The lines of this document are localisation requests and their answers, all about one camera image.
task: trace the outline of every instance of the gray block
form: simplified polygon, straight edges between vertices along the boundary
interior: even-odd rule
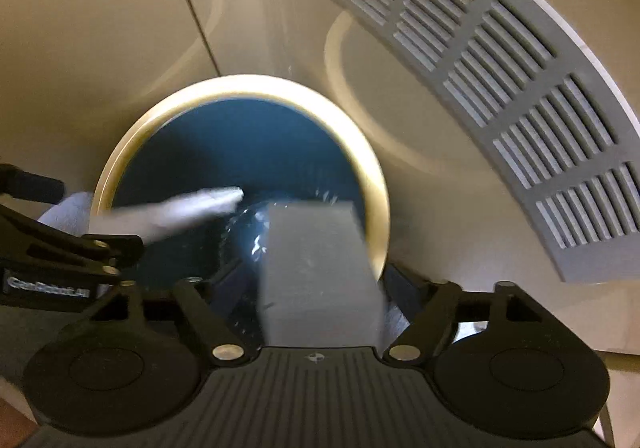
[[[378,346],[385,303],[351,203],[271,205],[258,312],[267,345]]]

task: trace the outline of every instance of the white logo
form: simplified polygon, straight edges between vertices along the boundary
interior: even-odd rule
[[[313,354],[309,354],[308,356],[305,356],[305,358],[308,359],[310,362],[314,362],[317,365],[318,363],[324,360],[325,356],[324,354],[320,354],[320,352],[314,352]]]
[[[60,287],[53,284],[44,284],[44,282],[25,282],[14,276],[10,276],[6,279],[6,283],[9,287],[15,289],[21,289],[24,291],[34,291],[39,293],[49,294],[61,294],[64,296],[75,296],[77,298],[89,298],[90,291],[88,289],[74,288],[74,287]]]

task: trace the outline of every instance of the bucket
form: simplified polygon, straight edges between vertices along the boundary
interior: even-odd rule
[[[234,253],[228,238],[235,223],[241,230],[236,235],[250,238],[262,204],[290,200],[352,201],[372,272],[382,274],[389,205],[373,150],[340,108],[282,78],[222,76],[158,103],[111,154],[92,215],[225,186],[244,190],[240,214],[149,245],[123,275],[149,288],[170,288],[188,276],[209,278]]]

